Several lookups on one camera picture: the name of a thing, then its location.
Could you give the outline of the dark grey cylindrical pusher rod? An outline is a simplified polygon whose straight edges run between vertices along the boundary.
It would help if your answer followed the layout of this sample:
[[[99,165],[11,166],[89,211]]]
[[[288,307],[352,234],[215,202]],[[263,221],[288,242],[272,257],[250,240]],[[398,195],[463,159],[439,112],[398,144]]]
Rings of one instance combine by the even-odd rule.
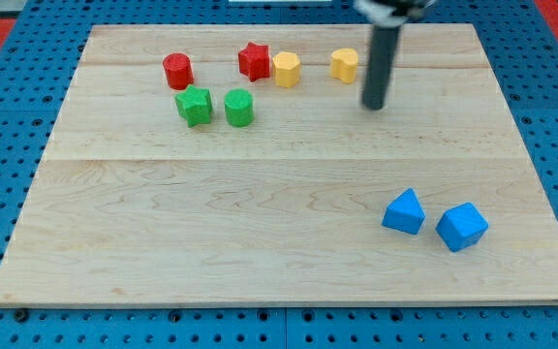
[[[372,27],[361,92],[362,104],[371,111],[381,110],[385,106],[399,33],[400,26]]]

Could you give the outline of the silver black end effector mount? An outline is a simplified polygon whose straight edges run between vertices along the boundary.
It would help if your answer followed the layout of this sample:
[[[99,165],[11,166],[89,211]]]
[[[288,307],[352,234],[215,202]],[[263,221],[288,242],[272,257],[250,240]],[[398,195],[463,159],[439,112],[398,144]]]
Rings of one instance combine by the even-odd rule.
[[[425,18],[437,4],[437,0],[355,0],[354,8],[371,24],[394,28]]]

